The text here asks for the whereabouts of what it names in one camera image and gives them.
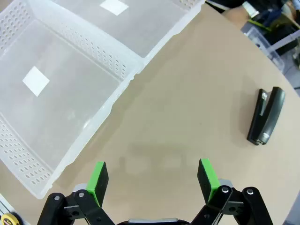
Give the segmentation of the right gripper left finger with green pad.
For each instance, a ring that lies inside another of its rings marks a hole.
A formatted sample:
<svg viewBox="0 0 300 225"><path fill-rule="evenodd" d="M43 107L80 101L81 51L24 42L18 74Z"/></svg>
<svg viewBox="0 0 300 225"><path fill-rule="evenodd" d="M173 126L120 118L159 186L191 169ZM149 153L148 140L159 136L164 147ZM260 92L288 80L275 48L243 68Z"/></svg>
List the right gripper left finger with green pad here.
<svg viewBox="0 0 300 225"><path fill-rule="evenodd" d="M113 225L102 208L109 177L105 162L97 162L85 188L68 196L52 193L48 196L39 225L72 225L84 219L89 225Z"/></svg>

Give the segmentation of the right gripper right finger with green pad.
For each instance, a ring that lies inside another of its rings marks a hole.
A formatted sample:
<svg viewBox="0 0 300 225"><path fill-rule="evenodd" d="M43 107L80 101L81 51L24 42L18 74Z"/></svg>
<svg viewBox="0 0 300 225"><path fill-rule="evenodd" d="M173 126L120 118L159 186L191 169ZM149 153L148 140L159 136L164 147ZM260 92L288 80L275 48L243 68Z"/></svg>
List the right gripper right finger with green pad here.
<svg viewBox="0 0 300 225"><path fill-rule="evenodd" d="M217 225L222 216L231 215L239 225L273 224L259 190L242 191L221 184L209 159L200 159L197 178L205 205L192 220L192 225Z"/></svg>

